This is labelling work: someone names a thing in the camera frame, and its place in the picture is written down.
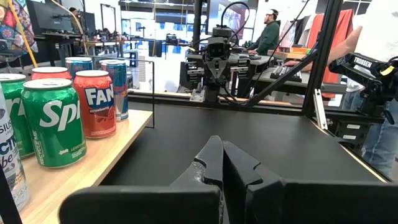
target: sleeve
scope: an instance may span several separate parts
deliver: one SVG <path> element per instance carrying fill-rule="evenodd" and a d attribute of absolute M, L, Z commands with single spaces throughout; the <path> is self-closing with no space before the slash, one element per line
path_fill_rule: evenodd
<path fill-rule="evenodd" d="M 256 40 L 256 42 L 252 46 L 248 47 L 248 50 L 254 50 L 254 49 L 258 48 L 260 40 L 261 40 L 261 36 Z"/>
<path fill-rule="evenodd" d="M 278 26 L 270 26 L 262 36 L 257 52 L 260 55 L 266 55 L 267 51 L 270 50 L 269 48 L 272 45 L 272 42 L 275 38 L 278 38 L 278 36 Z"/>

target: soda can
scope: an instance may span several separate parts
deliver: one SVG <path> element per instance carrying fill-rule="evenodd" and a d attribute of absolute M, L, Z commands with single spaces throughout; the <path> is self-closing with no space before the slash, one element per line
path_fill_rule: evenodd
<path fill-rule="evenodd" d="M 31 156 L 34 153 L 32 140 L 27 129 L 24 105 L 21 102 L 21 92 L 24 89 L 25 79 L 25 75 L 0 74 L 0 83 L 21 158 Z"/>
<path fill-rule="evenodd" d="M 37 161 L 63 167 L 87 151 L 80 119 L 80 101 L 72 81 L 47 78 L 24 83 L 22 102 Z"/>
<path fill-rule="evenodd" d="M 14 137 L 14 130 L 7 111 L 6 100 L 0 85 L 0 161 L 6 176 L 8 187 L 18 211 L 21 211 L 29 200 L 24 168 Z"/>
<path fill-rule="evenodd" d="M 63 67 L 40 67 L 32 69 L 32 80 L 43 78 L 66 78 L 71 80 L 72 76 L 69 74 L 67 68 Z"/>
<path fill-rule="evenodd" d="M 93 69 L 93 62 L 88 57 L 67 57 L 65 60 L 72 79 L 76 77 L 76 72 Z"/>
<path fill-rule="evenodd" d="M 116 121 L 123 121 L 129 117 L 126 63 L 122 60 L 102 60 L 100 63 L 101 68 L 109 72 L 113 81 Z"/>
<path fill-rule="evenodd" d="M 116 131 L 113 84 L 107 71 L 76 73 L 73 86 L 81 99 L 83 129 L 88 138 L 103 138 Z"/>

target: black table surface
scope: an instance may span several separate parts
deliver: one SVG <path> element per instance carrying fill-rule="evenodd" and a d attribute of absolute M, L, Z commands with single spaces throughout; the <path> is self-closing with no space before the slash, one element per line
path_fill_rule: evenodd
<path fill-rule="evenodd" d="M 212 135 L 231 141 L 286 179 L 380 181 L 305 117 L 155 107 L 155 129 L 143 130 L 102 184 L 169 185 Z M 151 105 L 129 102 L 129 108 L 150 110 Z"/>

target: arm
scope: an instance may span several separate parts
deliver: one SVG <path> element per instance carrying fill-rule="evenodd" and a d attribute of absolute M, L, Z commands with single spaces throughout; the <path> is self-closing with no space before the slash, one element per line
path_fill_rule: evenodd
<path fill-rule="evenodd" d="M 270 50 L 270 46 L 275 38 L 279 36 L 279 26 L 270 26 L 266 32 L 262 35 L 257 52 L 261 55 L 267 55 L 267 51 Z"/>
<path fill-rule="evenodd" d="M 258 48 L 260 40 L 261 40 L 261 36 L 256 40 L 256 42 L 252 46 L 248 47 L 248 50 L 254 50 L 254 49 Z"/>
<path fill-rule="evenodd" d="M 355 51 L 356 44 L 358 43 L 359 35 L 361 35 L 362 27 L 359 26 L 357 29 L 352 31 L 350 35 L 347 37 L 346 40 L 338 44 L 333 50 L 330 51 L 329 53 L 329 58 L 328 58 L 328 65 L 330 62 L 348 54 L 351 52 Z M 288 61 L 285 63 L 286 66 L 294 66 L 298 64 L 299 62 L 297 61 Z M 312 63 L 307 65 L 302 69 L 303 72 L 310 71 L 312 68 Z"/>

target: blue can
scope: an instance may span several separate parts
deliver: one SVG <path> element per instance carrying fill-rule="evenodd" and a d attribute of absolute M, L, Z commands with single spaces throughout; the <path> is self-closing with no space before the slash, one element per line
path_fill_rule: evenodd
<path fill-rule="evenodd" d="M 65 60 L 72 79 L 76 77 L 76 72 L 93 69 L 93 62 L 88 57 L 67 57 Z"/>
<path fill-rule="evenodd" d="M 129 117 L 126 63 L 122 60 L 102 60 L 100 64 L 102 70 L 109 73 L 113 82 L 116 121 L 123 121 Z"/>

